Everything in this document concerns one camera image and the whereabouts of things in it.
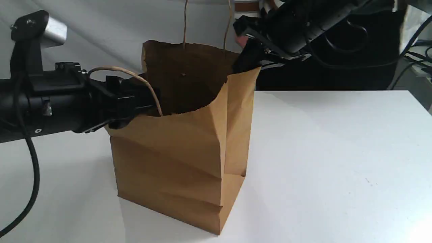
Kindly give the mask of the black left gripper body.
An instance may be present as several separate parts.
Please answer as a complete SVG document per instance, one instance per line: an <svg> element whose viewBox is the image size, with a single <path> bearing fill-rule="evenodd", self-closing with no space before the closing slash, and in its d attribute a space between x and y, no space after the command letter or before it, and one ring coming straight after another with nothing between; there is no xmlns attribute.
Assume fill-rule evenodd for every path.
<svg viewBox="0 0 432 243"><path fill-rule="evenodd" d="M90 77L96 71L117 71L130 78L108 75L105 81L98 81ZM152 109L159 112L159 90L132 71L115 66L85 71L78 63L73 63L73 74L84 84L74 94L74 108L78 113L73 118L78 122L77 128L73 129L75 133L91 133L104 126L122 129Z"/></svg>

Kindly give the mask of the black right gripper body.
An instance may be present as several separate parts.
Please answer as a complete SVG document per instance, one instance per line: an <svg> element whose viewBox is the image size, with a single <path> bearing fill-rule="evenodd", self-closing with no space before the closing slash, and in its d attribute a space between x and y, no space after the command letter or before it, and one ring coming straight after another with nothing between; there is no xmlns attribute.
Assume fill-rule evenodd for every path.
<svg viewBox="0 0 432 243"><path fill-rule="evenodd" d="M233 72L307 60L311 54L304 35L310 16L310 7L235 7L233 28L237 36L246 37L246 44Z"/></svg>

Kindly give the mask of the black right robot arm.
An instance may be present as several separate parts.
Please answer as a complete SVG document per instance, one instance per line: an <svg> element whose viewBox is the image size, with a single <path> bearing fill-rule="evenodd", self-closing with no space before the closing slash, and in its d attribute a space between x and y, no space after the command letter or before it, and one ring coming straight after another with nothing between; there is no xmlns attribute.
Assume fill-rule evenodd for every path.
<svg viewBox="0 0 432 243"><path fill-rule="evenodd" d="M233 72L252 70L265 62L287 64L312 55L310 44L353 14L393 10L395 0L283 0L281 6L262 8L259 17L241 16L233 27L248 37L233 63Z"/></svg>

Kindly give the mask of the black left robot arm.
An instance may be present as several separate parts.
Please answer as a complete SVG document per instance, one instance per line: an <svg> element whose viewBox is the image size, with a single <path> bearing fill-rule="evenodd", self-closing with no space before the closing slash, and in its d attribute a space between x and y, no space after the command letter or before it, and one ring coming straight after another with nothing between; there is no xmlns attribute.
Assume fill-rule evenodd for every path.
<svg viewBox="0 0 432 243"><path fill-rule="evenodd" d="M117 67L131 78L106 76L94 80L77 62L57 62L43 70L42 48L61 46L67 26L39 10L17 18L11 26L15 46L10 59L9 79L1 80L1 142L44 136L64 131L91 133L108 126L122 129L135 117L160 112L161 93L141 76Z"/></svg>

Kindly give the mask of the person's hand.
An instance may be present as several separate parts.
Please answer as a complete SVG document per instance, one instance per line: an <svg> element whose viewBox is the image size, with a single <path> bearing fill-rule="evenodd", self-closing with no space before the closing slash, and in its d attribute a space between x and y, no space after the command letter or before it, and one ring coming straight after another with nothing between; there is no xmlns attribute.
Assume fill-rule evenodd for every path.
<svg viewBox="0 0 432 243"><path fill-rule="evenodd" d="M249 40L249 37L248 36L244 36L244 35L241 35L241 36L237 35L236 38L235 38L236 43L241 48L244 48L246 46L248 40Z"/></svg>

